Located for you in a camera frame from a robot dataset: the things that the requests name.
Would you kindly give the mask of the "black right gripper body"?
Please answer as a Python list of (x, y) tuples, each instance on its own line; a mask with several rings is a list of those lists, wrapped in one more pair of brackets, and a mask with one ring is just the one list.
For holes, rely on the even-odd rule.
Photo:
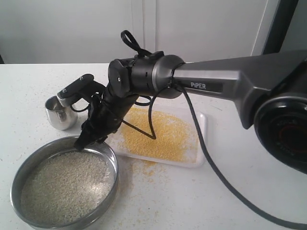
[(112, 87), (107, 85), (102, 96), (92, 97), (91, 108), (82, 130), (87, 130), (96, 139), (98, 134), (110, 135), (117, 132), (124, 116), (139, 98), (137, 94), (118, 97)]

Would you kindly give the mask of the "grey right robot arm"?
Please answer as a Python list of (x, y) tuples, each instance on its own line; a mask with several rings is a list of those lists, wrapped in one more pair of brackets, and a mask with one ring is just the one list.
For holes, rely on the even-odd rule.
[(254, 127), (277, 160), (307, 171), (307, 53), (304, 50), (186, 63), (178, 56), (115, 59), (108, 85), (92, 96), (75, 142), (79, 150), (116, 132), (139, 96), (173, 99), (182, 92), (234, 102), (243, 128)]

